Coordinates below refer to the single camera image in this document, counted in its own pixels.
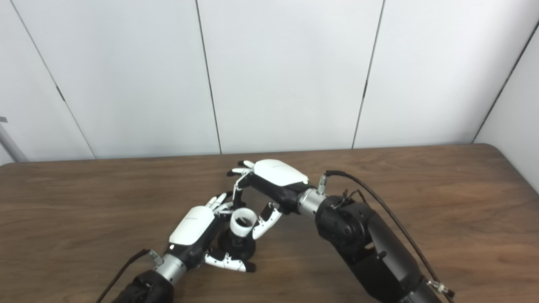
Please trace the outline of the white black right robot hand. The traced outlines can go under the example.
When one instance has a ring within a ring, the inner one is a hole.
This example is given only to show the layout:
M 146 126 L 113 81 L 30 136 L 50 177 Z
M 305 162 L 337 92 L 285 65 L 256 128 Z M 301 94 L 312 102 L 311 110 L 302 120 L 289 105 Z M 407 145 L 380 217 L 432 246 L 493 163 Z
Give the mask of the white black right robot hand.
M 244 188 L 251 187 L 271 199 L 262 213 L 255 217 L 254 240 L 272 228 L 281 215 L 300 214 L 300 197 L 314 188 L 306 175 L 277 159 L 244 160 L 237 164 L 238 167 L 227 172 L 229 177 L 238 176 L 232 191 L 234 209 L 246 205 L 241 200 Z

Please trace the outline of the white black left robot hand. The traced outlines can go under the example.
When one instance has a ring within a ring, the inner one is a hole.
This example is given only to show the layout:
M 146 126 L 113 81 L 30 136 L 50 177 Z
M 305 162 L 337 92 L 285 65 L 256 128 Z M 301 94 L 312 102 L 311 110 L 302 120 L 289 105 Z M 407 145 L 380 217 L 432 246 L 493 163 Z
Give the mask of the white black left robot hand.
M 225 203 L 230 196 L 224 192 L 190 209 L 170 235 L 163 263 L 155 271 L 170 281 L 204 263 L 256 272 L 256 265 L 249 262 L 256 213 L 246 207 L 234 209 L 232 202 Z

